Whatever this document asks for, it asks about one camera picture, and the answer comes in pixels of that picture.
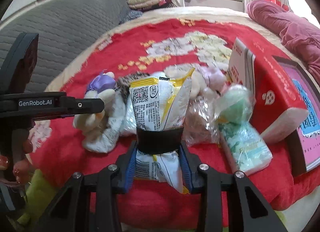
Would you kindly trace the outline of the left hand red nails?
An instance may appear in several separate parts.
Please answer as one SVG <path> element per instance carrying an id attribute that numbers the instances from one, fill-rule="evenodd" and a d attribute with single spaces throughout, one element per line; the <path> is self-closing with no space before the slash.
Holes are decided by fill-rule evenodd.
<path id="1" fill-rule="evenodd" d="M 20 146 L 19 150 L 17 147 L 15 148 L 15 152 L 18 151 L 18 158 L 16 160 L 14 158 L 14 165 L 12 168 L 12 174 L 16 181 L 9 181 L 1 177 L 1 184 L 13 188 L 26 185 L 30 181 L 31 163 L 25 155 L 33 152 L 33 145 L 28 137 L 29 131 L 25 129 L 17 129 L 12 133 L 12 141 L 14 141 L 16 146 Z"/>

